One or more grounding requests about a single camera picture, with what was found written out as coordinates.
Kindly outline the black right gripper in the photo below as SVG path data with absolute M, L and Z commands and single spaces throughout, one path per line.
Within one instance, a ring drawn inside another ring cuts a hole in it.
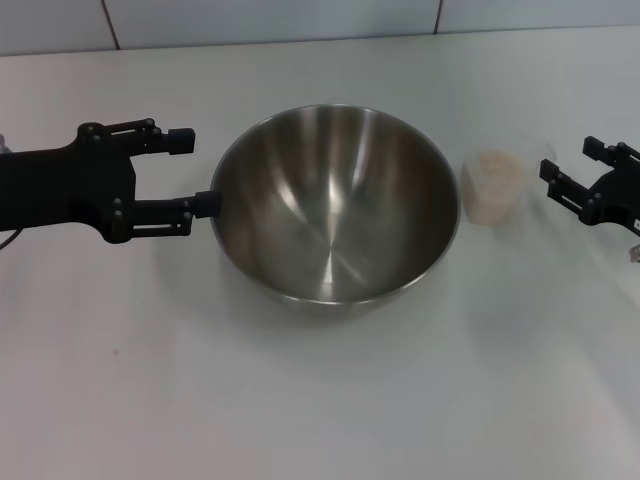
M 588 226 L 612 223 L 639 228 L 639 152 L 624 142 L 605 145 L 593 136 L 584 139 L 582 153 L 611 171 L 590 187 L 579 184 L 550 161 L 543 159 L 539 177 L 547 184 L 547 196 L 571 211 Z

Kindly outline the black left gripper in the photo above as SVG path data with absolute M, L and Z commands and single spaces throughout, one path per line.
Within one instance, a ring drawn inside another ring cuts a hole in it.
M 134 238 L 189 236 L 195 219 L 221 212 L 221 193 L 134 200 L 132 156 L 192 154 L 191 128 L 163 132 L 154 119 L 83 124 L 67 146 L 1 155 L 1 230 L 66 223 L 94 228 L 119 244 Z

